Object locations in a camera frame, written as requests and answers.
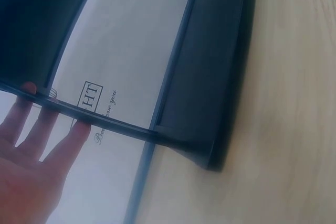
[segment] finger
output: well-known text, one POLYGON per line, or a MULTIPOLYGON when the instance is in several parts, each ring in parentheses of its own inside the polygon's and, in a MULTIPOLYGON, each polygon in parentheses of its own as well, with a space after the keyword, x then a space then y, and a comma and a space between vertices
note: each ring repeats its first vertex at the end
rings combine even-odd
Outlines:
POLYGON ((26 156, 39 160, 46 148, 57 116, 57 112, 42 108, 32 130, 17 149, 26 156))
POLYGON ((56 145, 43 163, 50 167, 52 172, 65 178, 88 139, 90 131, 91 125, 81 122, 75 123, 69 134, 56 145))
MULTIPOLYGON (((36 86, 32 82, 26 82, 22 87, 23 90, 32 94, 36 93, 36 86)), ((15 145, 23 126, 26 123, 33 103, 17 97, 11 110, 7 114, 4 122, 0 125, 0 139, 5 139, 15 145)))

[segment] hand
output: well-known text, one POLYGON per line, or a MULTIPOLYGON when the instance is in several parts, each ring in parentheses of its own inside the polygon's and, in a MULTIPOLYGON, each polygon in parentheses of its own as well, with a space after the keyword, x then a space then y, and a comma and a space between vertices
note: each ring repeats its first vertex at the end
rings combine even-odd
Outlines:
MULTIPOLYGON (((35 93, 30 82, 22 87, 35 93)), ((29 135, 15 144, 32 103, 17 98, 0 125, 0 223, 45 223, 57 207, 67 174, 87 140, 91 126, 77 122, 40 162, 58 113, 42 108, 29 135)))

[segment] fingernail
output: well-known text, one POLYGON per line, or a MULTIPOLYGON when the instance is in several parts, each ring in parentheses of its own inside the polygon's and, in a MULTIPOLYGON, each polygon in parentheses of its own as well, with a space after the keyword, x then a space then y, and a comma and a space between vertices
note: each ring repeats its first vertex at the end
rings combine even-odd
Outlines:
POLYGON ((28 81, 25 82, 21 88, 29 93, 35 94, 37 91, 37 87, 35 84, 33 84, 32 82, 28 81))

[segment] wooden table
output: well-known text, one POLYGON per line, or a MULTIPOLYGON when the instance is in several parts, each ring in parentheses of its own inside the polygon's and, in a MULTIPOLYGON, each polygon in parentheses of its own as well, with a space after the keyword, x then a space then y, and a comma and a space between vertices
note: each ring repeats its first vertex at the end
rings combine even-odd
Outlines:
POLYGON ((157 147, 137 223, 336 223, 336 0, 256 0, 223 172, 157 147))

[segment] wooden surface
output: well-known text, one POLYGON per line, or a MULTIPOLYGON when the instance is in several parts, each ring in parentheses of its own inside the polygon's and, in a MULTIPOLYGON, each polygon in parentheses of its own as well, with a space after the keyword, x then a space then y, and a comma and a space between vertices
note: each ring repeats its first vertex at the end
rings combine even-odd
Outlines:
POLYGON ((336 223, 336 0, 256 0, 223 172, 158 147, 137 222, 336 223))

